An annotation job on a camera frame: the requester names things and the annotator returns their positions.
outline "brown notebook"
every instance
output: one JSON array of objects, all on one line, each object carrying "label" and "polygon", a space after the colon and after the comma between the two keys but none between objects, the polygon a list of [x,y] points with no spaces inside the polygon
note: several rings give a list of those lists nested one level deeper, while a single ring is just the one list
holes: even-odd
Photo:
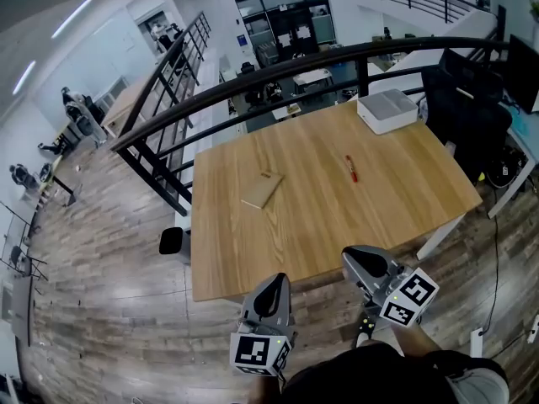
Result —
[{"label": "brown notebook", "polygon": [[264,208],[281,179],[283,176],[277,173],[261,172],[242,195],[242,202],[255,208]]}]

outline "doorway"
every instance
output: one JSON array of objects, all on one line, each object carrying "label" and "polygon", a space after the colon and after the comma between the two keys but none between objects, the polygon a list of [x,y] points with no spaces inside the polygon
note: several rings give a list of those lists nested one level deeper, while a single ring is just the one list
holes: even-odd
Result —
[{"label": "doorway", "polygon": [[318,52],[318,44],[312,16],[308,8],[268,13],[269,23],[275,36],[279,60],[290,60],[295,54]]}]

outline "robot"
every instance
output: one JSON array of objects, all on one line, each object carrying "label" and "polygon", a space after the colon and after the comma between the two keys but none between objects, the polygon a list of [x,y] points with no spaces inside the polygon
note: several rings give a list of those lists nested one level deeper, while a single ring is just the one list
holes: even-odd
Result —
[{"label": "robot", "polygon": [[[380,318],[410,327],[432,302],[439,286],[420,268],[399,264],[381,248],[345,247],[348,278],[364,292]],[[294,348],[291,285],[284,273],[269,277],[245,297],[238,330],[231,334],[230,365],[251,375],[278,376]]]}]

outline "white storage box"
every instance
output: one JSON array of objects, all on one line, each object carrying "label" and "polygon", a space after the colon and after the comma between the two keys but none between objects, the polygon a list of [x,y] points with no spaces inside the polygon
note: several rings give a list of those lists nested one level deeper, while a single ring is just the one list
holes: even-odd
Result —
[{"label": "white storage box", "polygon": [[417,121],[418,106],[402,91],[393,89],[358,98],[357,113],[381,135]]}]

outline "power strip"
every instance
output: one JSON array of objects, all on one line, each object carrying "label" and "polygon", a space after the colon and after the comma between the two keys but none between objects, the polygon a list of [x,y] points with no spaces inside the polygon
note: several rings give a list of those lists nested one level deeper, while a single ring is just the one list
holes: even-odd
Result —
[{"label": "power strip", "polygon": [[530,335],[528,335],[528,344],[532,344],[534,341],[536,341],[537,332],[539,332],[539,314],[536,316],[535,320],[533,321],[533,326],[531,327]]}]

